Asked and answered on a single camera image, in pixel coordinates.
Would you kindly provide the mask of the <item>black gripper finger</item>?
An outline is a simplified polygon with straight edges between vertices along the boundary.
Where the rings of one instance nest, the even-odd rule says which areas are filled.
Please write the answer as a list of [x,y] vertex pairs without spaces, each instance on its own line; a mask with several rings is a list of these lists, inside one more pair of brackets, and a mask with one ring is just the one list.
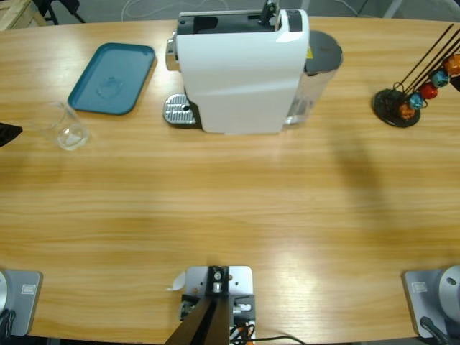
[[0,147],[10,143],[23,132],[21,126],[0,123]]

